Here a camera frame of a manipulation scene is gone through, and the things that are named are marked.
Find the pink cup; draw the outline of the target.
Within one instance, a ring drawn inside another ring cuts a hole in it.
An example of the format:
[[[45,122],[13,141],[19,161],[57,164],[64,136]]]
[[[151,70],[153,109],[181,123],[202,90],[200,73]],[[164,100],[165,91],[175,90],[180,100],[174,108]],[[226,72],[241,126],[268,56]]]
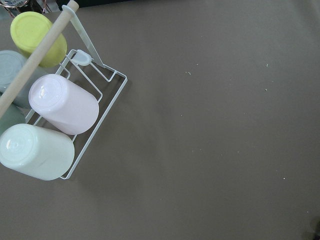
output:
[[[35,112],[67,135],[86,132],[99,115],[97,99],[58,74],[38,78],[29,90],[28,101]]]

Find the white cup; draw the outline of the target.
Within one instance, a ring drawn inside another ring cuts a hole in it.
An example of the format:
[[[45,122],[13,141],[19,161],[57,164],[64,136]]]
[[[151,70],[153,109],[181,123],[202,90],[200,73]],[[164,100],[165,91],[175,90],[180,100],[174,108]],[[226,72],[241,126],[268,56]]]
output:
[[[20,123],[0,136],[0,162],[22,174],[51,181],[71,167],[75,156],[72,140],[64,133]]]

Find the grey blue cup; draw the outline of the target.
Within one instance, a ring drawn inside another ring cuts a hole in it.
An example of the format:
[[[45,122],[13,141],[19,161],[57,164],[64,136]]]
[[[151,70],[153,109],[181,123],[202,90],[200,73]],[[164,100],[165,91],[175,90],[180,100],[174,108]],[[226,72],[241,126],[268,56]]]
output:
[[[3,94],[12,83],[16,75],[26,63],[27,58],[22,54],[12,50],[0,51],[0,93]],[[33,83],[48,73],[42,68],[37,67],[27,83],[17,94],[13,103],[23,109],[30,109],[29,91]]]

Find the yellow cup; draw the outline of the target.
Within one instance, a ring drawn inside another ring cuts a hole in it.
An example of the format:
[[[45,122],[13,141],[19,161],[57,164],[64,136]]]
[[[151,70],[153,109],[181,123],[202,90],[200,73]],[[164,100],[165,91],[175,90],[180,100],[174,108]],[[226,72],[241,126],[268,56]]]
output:
[[[43,14],[27,11],[16,16],[10,25],[11,38],[20,53],[29,58],[38,47],[53,23]],[[67,41],[60,34],[41,60],[39,66],[52,68],[61,63],[67,54]]]

